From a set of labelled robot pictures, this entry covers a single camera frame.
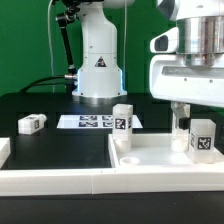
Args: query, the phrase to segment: white cube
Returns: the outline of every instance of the white cube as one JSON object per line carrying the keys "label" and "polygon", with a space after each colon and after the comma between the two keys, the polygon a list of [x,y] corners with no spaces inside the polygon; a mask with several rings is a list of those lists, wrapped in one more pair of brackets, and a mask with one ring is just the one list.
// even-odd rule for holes
{"label": "white cube", "polygon": [[121,153],[131,149],[133,106],[117,104],[113,107],[113,139]]}
{"label": "white cube", "polygon": [[31,135],[44,127],[46,121],[44,114],[31,114],[18,121],[19,134]]}
{"label": "white cube", "polygon": [[192,119],[189,153],[194,163],[214,163],[214,141],[216,124],[209,119]]}

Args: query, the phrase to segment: black table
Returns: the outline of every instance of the black table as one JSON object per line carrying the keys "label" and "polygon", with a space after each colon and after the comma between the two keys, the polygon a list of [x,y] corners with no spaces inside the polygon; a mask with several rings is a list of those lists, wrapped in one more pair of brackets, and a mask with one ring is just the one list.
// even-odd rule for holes
{"label": "black table", "polygon": [[[148,94],[129,94],[127,101],[143,129],[171,131],[170,103]],[[65,94],[7,94],[0,98],[0,137],[10,137],[11,155],[3,170],[111,167],[107,149],[111,129],[57,129],[62,114],[109,115],[114,105],[75,103]],[[215,146],[224,152],[224,118],[214,110],[192,106],[193,118],[216,125]],[[17,121],[29,114],[47,116],[45,128],[19,135]],[[163,192],[102,195],[21,196],[0,198],[1,223],[224,223],[224,192]]]}

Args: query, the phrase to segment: printed marker sheet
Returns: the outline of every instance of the printed marker sheet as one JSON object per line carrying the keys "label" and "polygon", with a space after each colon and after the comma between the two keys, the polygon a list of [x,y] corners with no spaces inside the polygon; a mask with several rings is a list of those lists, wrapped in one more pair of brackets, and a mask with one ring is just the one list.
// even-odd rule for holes
{"label": "printed marker sheet", "polygon": [[[142,128],[136,115],[132,117],[132,127]],[[60,129],[94,129],[113,128],[112,115],[62,115],[57,128]]]}

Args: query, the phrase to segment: green wall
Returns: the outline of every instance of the green wall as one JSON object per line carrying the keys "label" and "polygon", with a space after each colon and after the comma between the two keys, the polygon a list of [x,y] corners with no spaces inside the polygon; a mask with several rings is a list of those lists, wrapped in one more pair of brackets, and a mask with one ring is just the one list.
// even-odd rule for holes
{"label": "green wall", "polygon": [[[37,79],[51,75],[47,36],[49,0],[1,0],[0,5],[0,95],[17,92]],[[66,58],[59,28],[54,18],[62,12],[58,3],[52,10],[52,39],[55,74],[67,72]],[[107,18],[118,29],[118,65],[123,67],[124,9],[105,9]],[[126,90],[129,93],[149,92],[148,67],[152,58],[149,42],[174,24],[168,22],[155,7],[155,0],[136,0],[128,8],[126,49]],[[79,22],[69,27],[74,61],[82,64],[82,34]],[[52,91],[33,88],[32,91]]]}

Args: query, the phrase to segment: white robot body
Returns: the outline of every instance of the white robot body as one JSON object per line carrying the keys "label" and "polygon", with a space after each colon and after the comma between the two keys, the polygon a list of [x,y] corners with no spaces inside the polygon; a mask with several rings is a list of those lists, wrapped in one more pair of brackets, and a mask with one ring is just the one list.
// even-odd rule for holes
{"label": "white robot body", "polygon": [[177,27],[150,43],[153,53],[165,53],[154,56],[150,64],[152,95],[224,107],[224,0],[157,3],[164,15],[176,21]]}
{"label": "white robot body", "polygon": [[224,15],[222,0],[182,0],[178,4],[179,10],[175,20]]}
{"label": "white robot body", "polygon": [[176,102],[224,107],[224,56],[212,67],[187,67],[183,55],[155,56],[150,66],[153,97]]}
{"label": "white robot body", "polygon": [[106,0],[80,5],[83,65],[78,71],[78,88],[72,93],[74,100],[107,103],[127,95],[117,65],[117,29],[106,19],[103,7],[120,8],[133,2]]}

